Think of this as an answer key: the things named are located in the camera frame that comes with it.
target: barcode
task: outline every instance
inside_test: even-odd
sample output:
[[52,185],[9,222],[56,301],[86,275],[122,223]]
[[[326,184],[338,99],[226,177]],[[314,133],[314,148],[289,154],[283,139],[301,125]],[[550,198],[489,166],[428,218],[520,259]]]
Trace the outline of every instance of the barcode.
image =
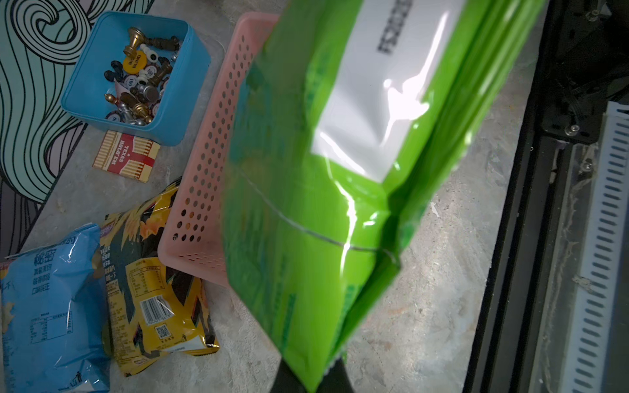
[[166,337],[170,337],[170,331],[168,330],[168,327],[166,327],[166,324],[160,325],[160,326],[156,326],[155,330],[157,330],[157,335],[159,336],[159,339],[161,340],[162,338],[166,338]]
[[151,297],[150,299],[141,301],[140,308],[142,309],[144,320],[149,326],[165,321],[175,315],[170,310],[170,305],[164,300],[162,295],[157,295],[155,297]]

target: teal mat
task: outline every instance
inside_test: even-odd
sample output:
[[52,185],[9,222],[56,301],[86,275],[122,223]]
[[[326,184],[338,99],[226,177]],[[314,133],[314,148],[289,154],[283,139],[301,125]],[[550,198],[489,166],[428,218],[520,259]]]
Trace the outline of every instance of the teal mat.
[[85,130],[59,99],[96,19],[153,1],[0,0],[0,258],[21,248]]

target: black metal frame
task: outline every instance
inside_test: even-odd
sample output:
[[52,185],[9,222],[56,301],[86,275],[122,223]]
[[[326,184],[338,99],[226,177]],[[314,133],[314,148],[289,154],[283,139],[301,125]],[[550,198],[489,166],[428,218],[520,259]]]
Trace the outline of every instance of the black metal frame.
[[[598,140],[608,100],[608,82],[595,80],[597,89],[577,102],[578,109],[588,108],[587,116],[575,116],[574,96],[570,98],[575,84],[566,82],[558,88],[555,83],[571,81],[572,75],[590,66],[566,68],[575,52],[572,49],[583,51],[575,42],[588,35],[600,38],[600,31],[609,26],[599,21],[583,24],[586,10],[593,9],[591,3],[551,0],[548,7],[464,392],[528,392],[571,150],[574,143]],[[568,42],[575,36],[577,40]],[[593,57],[600,63],[600,58]],[[579,122],[589,132],[565,132]]]

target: blue snack bag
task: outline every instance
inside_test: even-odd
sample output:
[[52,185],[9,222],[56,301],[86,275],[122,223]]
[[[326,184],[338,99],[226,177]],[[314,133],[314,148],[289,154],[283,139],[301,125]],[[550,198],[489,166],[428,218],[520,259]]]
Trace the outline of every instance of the blue snack bag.
[[100,227],[0,263],[7,392],[107,392],[109,358]]

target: snack bag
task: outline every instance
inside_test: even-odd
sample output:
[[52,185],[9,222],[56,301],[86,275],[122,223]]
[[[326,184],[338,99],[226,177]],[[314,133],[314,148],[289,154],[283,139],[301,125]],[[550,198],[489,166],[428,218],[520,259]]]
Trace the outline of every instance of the snack bag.
[[544,0],[292,0],[240,88],[230,285],[310,391],[400,270]]
[[7,392],[109,391],[99,233],[88,224],[0,263]]
[[219,349],[201,279],[157,258],[180,181],[126,213],[108,215],[101,227],[114,356],[125,376],[172,352]]

